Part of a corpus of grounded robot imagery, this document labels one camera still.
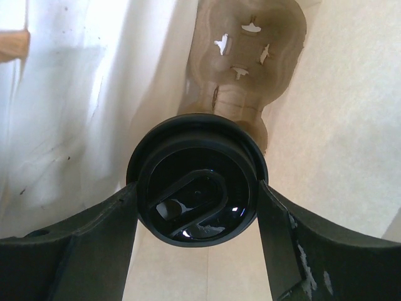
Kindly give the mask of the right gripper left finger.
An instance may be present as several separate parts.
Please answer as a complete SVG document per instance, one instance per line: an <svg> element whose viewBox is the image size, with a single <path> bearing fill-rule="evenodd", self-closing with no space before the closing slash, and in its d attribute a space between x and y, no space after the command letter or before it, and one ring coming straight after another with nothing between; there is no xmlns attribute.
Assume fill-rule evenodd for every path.
<svg viewBox="0 0 401 301"><path fill-rule="evenodd" d="M63 221L1 239L1 300L121 300L137 221L131 183Z"/></svg>

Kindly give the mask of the black plastic cup lid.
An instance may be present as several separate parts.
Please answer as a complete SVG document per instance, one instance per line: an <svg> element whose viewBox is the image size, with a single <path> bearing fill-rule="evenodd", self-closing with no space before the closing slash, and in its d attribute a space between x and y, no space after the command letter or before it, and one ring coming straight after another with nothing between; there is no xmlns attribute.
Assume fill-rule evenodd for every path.
<svg viewBox="0 0 401 301"><path fill-rule="evenodd" d="M138 214L159 240L198 248L224 243L256 217L263 153L238 124L212 114L183 114L152 128L136 146L126 182Z"/></svg>

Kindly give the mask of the brown cardboard cup carrier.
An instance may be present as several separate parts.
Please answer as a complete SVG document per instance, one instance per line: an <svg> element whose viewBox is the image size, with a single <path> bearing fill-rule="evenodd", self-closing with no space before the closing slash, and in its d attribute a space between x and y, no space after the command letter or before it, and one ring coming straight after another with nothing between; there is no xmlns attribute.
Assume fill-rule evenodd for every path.
<svg viewBox="0 0 401 301"><path fill-rule="evenodd" d="M306 30L296 1L201 1L188 61L197 93L179 113L229 119L265 151L262 112L288 88Z"/></svg>

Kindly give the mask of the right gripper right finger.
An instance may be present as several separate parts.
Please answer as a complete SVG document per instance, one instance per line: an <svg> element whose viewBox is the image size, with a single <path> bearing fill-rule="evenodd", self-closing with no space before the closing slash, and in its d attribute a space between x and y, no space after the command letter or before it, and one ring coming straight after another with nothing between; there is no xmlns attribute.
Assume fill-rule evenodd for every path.
<svg viewBox="0 0 401 301"><path fill-rule="evenodd" d="M273 300L400 300L400 243L349 230L259 183Z"/></svg>

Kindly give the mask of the brown paper bag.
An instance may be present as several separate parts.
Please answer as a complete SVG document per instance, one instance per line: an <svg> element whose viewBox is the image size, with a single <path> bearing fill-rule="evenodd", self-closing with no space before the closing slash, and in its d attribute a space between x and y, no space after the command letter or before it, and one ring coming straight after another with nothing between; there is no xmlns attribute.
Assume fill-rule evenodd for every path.
<svg viewBox="0 0 401 301"><path fill-rule="evenodd" d="M200 2L1 2L1 239L129 185L138 143L197 93ZM296 2L306 37L288 88L262 112L264 182L400 243L400 2ZM159 240L138 214L121 300L273 300L257 208L239 235L198 248Z"/></svg>

